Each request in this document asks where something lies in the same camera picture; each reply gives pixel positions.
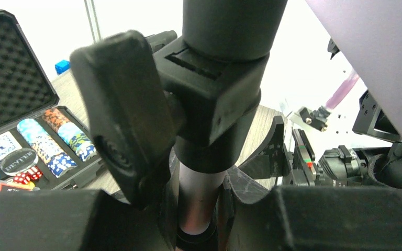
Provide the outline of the black microphone plain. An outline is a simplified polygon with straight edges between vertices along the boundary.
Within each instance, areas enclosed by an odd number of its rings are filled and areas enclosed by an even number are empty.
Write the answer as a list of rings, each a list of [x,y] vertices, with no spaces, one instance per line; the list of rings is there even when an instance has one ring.
[[[146,37],[153,53],[161,50],[164,46],[168,45],[177,38],[177,33],[174,30],[164,31],[155,35]]]

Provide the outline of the lilac tripod music stand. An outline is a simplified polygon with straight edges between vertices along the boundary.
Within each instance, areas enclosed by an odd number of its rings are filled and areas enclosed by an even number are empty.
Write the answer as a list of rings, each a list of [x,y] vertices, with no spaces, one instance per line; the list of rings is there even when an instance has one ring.
[[[182,36],[153,53],[134,30],[75,50],[96,149],[137,210],[178,174],[176,244],[229,250],[226,174],[261,99],[285,1],[184,1]]]

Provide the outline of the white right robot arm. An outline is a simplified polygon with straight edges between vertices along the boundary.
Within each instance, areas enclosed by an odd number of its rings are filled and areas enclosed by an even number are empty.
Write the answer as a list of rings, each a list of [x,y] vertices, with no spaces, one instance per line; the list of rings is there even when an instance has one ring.
[[[267,136],[239,166],[253,179],[281,178],[293,186],[380,186],[402,190],[402,138],[369,92],[359,99],[359,112],[352,127],[355,135],[366,135],[390,143],[383,147],[355,147],[337,143],[349,131],[330,131],[328,112],[301,108],[304,128],[292,129],[293,149],[285,145],[285,121],[275,116]]]

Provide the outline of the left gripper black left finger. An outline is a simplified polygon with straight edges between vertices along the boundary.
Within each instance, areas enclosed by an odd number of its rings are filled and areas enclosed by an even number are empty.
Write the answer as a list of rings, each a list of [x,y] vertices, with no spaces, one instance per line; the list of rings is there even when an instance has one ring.
[[[103,190],[0,192],[0,250],[173,250],[177,184],[144,210]]]

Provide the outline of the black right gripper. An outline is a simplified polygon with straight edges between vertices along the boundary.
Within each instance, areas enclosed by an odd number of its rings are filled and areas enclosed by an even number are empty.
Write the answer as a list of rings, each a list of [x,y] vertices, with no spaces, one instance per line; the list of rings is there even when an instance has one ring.
[[[294,129],[294,151],[284,143],[285,122],[274,116],[262,143],[237,167],[237,172],[252,179],[282,177],[283,185],[291,186],[375,186],[368,175],[372,158],[378,148],[348,148],[339,145],[315,155],[306,133]]]

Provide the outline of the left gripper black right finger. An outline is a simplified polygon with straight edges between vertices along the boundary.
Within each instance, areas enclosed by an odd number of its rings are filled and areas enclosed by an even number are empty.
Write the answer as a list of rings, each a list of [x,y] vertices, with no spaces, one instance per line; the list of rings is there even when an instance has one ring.
[[[229,250],[402,250],[402,192],[274,186],[227,171]]]

